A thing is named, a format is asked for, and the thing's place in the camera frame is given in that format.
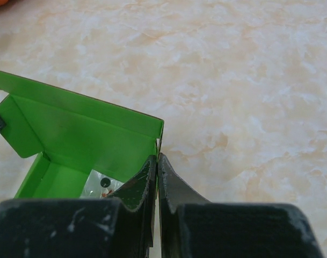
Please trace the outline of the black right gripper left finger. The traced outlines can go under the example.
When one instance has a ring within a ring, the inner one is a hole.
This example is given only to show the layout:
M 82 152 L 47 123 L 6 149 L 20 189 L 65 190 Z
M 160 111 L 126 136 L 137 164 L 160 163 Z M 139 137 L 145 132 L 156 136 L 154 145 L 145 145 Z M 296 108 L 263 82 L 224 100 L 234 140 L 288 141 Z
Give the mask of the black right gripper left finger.
M 107 257 L 148 257 L 153 246 L 156 198 L 155 155 L 137 174 L 106 198 L 111 203 L 105 217 Z

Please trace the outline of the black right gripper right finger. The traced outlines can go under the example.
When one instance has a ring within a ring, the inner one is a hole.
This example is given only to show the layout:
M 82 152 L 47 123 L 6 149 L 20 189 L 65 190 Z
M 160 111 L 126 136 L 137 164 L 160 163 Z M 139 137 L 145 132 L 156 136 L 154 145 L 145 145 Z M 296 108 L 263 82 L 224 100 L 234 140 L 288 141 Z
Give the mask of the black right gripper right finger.
M 157 176 L 162 257 L 180 257 L 178 206 L 208 204 L 210 201 L 175 172 L 163 153 L 159 155 Z

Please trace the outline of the green paper box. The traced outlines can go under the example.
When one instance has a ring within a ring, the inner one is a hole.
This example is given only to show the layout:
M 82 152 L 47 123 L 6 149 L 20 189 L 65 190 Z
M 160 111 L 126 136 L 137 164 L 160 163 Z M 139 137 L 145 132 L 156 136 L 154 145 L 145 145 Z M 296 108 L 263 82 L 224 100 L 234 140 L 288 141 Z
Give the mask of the green paper box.
M 3 71 L 0 90 L 0 134 L 35 157 L 18 198 L 77 198 L 92 170 L 125 182 L 159 153 L 157 117 Z

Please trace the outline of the small white paper scrap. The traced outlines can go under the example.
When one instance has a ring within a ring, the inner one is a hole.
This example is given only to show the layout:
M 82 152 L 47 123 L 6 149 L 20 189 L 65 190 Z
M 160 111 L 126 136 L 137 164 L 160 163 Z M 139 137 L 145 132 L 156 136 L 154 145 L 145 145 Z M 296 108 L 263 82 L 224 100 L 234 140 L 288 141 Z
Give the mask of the small white paper scrap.
M 80 198 L 106 198 L 118 190 L 122 185 L 123 182 L 115 180 L 96 170 L 91 170 L 82 189 Z

